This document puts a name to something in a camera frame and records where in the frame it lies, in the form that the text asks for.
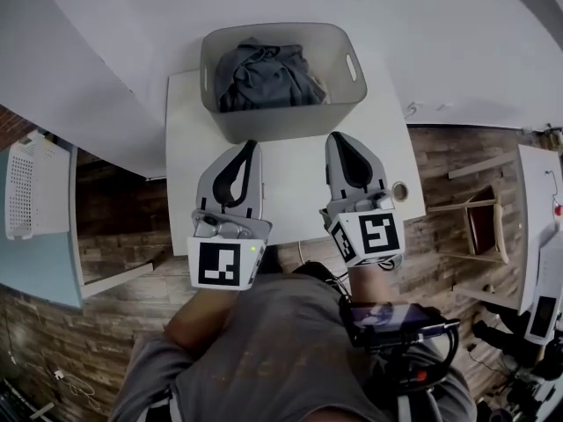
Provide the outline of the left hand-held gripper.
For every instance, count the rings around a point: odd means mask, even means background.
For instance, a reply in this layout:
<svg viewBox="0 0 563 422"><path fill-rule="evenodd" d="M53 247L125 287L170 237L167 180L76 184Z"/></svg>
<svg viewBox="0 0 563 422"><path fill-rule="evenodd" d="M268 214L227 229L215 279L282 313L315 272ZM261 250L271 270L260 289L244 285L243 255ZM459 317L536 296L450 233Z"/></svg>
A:
<svg viewBox="0 0 563 422"><path fill-rule="evenodd" d="M252 287L272 230L271 222L260 219L262 201L262 156L256 141L224 151L203 172L198 209L192 214L194 234L186 241L193 287Z"/></svg>

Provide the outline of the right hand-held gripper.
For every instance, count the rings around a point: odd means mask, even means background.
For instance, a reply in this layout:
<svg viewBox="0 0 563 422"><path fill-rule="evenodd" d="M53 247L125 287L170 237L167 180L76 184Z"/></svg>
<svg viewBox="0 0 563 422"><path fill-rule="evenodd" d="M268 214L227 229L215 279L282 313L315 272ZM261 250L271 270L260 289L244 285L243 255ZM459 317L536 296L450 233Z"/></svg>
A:
<svg viewBox="0 0 563 422"><path fill-rule="evenodd" d="M325 142L325 173L333 200L319 213L345 265L399 268L405 253L404 223L384 190L382 161L356 138L332 132Z"/></svg>

